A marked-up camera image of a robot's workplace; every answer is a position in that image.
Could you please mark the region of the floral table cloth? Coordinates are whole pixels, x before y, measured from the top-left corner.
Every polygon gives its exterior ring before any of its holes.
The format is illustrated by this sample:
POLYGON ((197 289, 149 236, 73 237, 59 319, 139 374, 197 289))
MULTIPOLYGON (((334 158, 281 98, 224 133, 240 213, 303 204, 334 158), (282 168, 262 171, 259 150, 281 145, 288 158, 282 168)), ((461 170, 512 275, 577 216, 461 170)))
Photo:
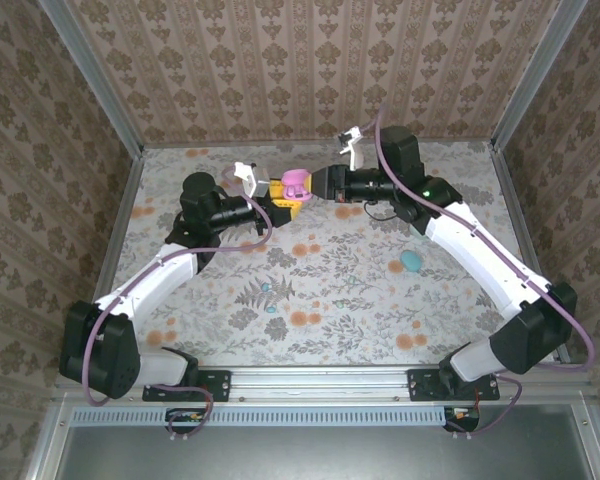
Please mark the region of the floral table cloth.
MULTIPOLYGON (((487 142, 423 142, 426 173, 449 181, 503 246, 520 256, 487 142)), ((115 288, 154 257, 171 231, 185 177, 254 162, 273 177, 345 163, 337 143, 148 149, 115 288)), ((399 219, 376 221, 360 204, 313 199, 266 245, 220 253, 140 327, 151 346, 205 366, 438 363, 505 322, 479 284, 444 249, 399 219), (403 251, 422 258, 418 272, 403 251), (349 276, 356 278, 349 285, 349 276), (269 292, 262 285, 271 285, 269 292), (341 300, 339 309, 334 302, 341 300), (275 306, 276 313, 266 312, 275 306)))

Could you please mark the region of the black connector box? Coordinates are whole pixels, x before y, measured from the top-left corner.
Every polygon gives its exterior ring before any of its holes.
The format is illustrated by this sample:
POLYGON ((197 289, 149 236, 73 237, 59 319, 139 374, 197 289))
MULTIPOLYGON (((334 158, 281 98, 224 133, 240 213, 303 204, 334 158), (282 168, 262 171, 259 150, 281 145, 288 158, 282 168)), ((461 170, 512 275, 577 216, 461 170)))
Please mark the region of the black connector box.
POLYGON ((476 407, 445 407, 445 425, 443 428, 451 433, 471 433, 478 427, 479 409, 476 407))
POLYGON ((172 408, 165 412, 165 428, 172 436, 187 436, 200 425, 206 417, 205 408, 172 408))

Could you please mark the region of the wide aluminium extrusion beam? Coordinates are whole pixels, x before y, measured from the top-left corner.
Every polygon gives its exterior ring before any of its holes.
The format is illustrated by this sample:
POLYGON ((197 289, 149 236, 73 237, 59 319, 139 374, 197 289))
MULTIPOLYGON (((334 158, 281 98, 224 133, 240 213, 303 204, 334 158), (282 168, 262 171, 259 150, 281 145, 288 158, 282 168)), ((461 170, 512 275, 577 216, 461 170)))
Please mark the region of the wide aluminium extrusion beam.
MULTIPOLYGON (((440 394, 426 395, 438 369, 431 365, 219 367, 199 370, 200 386, 216 403, 318 405, 318 404, 461 404, 463 400, 440 394)), ((590 400, 595 388, 587 375, 534 368, 524 375, 504 373, 483 381, 464 402, 505 404, 522 385, 522 404, 562 404, 590 400)))

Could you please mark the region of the grey metal sheet panel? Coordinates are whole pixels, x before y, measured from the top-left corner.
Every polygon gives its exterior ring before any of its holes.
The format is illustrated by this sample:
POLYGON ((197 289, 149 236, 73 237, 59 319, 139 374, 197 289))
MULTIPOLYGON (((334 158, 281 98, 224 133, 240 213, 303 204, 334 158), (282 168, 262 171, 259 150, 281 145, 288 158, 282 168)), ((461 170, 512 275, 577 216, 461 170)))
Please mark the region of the grey metal sheet panel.
POLYGON ((409 427, 73 430, 56 480, 593 480, 568 429, 453 438, 409 427))

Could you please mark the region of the aluminium table edge rail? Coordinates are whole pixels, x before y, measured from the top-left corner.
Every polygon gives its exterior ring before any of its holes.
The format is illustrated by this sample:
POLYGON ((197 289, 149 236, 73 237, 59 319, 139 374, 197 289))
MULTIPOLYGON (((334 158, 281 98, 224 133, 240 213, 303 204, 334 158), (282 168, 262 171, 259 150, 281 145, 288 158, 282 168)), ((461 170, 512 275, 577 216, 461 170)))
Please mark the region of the aluminium table edge rail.
MULTIPOLYGON (((520 258, 524 264, 534 272, 544 276, 544 272, 539 264, 531 235, 529 233, 523 210, 521 208, 513 180, 511 178, 508 166, 503 153, 490 142, 487 143, 490 156, 494 165, 496 176, 498 178, 504 202, 506 204, 511 224, 517 239, 520 258)), ((570 355, 564 344, 560 345, 550 356, 550 360, 541 362, 538 367, 545 370, 556 371, 561 366, 571 363, 570 355)))
POLYGON ((124 238, 139 188, 144 160, 138 156, 132 160, 129 176, 121 198, 107 251, 96 283, 92 301, 100 299, 115 289, 114 278, 117 271, 124 238))

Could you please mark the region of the aluminium frame post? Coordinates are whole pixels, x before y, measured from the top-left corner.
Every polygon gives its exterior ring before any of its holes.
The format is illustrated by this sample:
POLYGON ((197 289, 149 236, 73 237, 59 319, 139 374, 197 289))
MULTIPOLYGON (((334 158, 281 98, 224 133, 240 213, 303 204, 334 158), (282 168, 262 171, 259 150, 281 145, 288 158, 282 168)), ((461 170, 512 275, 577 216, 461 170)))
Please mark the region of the aluminium frame post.
POLYGON ((560 0, 491 137, 503 151, 566 43, 588 0, 560 0))
POLYGON ((38 1, 107 115, 119 140, 133 160, 140 159, 144 142, 127 114, 121 96, 115 92, 104 63, 97 58, 85 30, 69 4, 66 0, 38 1))

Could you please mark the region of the pink earbud charging case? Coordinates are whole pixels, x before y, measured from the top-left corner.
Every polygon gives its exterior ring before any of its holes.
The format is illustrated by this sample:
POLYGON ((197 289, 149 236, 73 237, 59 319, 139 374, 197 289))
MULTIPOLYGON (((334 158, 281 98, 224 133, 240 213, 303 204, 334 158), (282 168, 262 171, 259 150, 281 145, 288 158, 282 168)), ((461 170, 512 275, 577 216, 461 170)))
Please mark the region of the pink earbud charging case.
POLYGON ((290 201, 306 202, 313 194, 311 192, 311 173, 306 169, 286 171, 281 179, 283 197, 290 201))

